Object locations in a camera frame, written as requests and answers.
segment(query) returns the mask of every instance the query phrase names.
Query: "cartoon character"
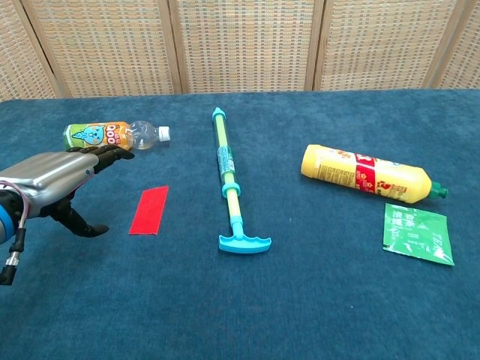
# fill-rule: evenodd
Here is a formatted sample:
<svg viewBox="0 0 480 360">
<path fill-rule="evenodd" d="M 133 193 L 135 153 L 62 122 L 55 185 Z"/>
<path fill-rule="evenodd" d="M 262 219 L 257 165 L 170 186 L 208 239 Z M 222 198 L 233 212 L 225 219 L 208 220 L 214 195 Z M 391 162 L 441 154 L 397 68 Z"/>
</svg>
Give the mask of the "cartoon character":
<svg viewBox="0 0 480 360">
<path fill-rule="evenodd" d="M 104 139 L 104 127 L 87 126 L 83 131 L 73 134 L 72 137 L 83 140 L 89 145 L 99 145 Z"/>
</svg>

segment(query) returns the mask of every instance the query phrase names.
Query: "plastic bottle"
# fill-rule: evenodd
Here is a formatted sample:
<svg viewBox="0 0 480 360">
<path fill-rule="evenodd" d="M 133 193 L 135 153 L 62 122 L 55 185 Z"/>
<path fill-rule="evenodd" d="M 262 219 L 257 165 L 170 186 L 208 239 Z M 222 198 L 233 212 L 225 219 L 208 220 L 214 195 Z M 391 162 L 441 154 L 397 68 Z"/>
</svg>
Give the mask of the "plastic bottle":
<svg viewBox="0 0 480 360">
<path fill-rule="evenodd" d="M 309 178 L 416 203 L 426 197 L 445 198 L 448 190 L 433 182 L 420 167 L 392 163 L 321 145 L 309 145 L 301 162 Z"/>
<path fill-rule="evenodd" d="M 170 141 L 170 128 L 155 127 L 147 121 L 70 124 L 64 129 L 63 140 L 67 149 L 113 144 L 127 150 L 145 150 L 157 142 Z"/>
</svg>

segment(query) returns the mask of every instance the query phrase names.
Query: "bottle cap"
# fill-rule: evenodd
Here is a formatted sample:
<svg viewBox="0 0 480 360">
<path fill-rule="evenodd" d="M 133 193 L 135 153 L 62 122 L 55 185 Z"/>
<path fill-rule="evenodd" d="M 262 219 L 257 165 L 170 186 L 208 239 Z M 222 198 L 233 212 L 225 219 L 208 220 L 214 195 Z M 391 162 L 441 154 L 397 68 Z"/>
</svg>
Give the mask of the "bottle cap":
<svg viewBox="0 0 480 360">
<path fill-rule="evenodd" d="M 446 187 L 442 187 L 438 182 L 432 181 L 432 188 L 430 189 L 430 193 L 428 194 L 428 197 L 431 199 L 437 199 L 439 197 L 442 197 L 445 199 L 449 193 L 449 189 Z"/>
<path fill-rule="evenodd" d="M 160 141 L 170 141 L 170 127 L 160 126 L 158 127 L 158 138 Z"/>
</svg>

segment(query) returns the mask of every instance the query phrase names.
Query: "red label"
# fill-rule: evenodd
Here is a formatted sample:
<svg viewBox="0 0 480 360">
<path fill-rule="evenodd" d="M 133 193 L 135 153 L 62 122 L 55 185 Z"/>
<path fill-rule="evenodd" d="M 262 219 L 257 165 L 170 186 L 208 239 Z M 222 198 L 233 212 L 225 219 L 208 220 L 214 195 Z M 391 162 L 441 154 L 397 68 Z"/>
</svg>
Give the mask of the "red label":
<svg viewBox="0 0 480 360">
<path fill-rule="evenodd" d="M 355 186 L 361 191 L 375 192 L 375 159 L 370 156 L 355 154 L 357 168 Z"/>
</svg>

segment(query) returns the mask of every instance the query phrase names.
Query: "green bottle cap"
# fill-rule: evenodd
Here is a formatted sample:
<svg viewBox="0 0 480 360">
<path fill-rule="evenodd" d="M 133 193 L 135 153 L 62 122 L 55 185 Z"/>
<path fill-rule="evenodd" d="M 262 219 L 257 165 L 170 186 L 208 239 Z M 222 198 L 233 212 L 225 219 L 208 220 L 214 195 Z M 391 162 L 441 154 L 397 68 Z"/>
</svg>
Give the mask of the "green bottle cap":
<svg viewBox="0 0 480 360">
<path fill-rule="evenodd" d="M 446 187 L 442 187 L 438 182 L 432 181 L 432 188 L 430 189 L 430 193 L 428 194 L 428 197 L 431 199 L 437 199 L 439 197 L 442 197 L 445 199 L 449 193 L 449 189 Z"/>
</svg>

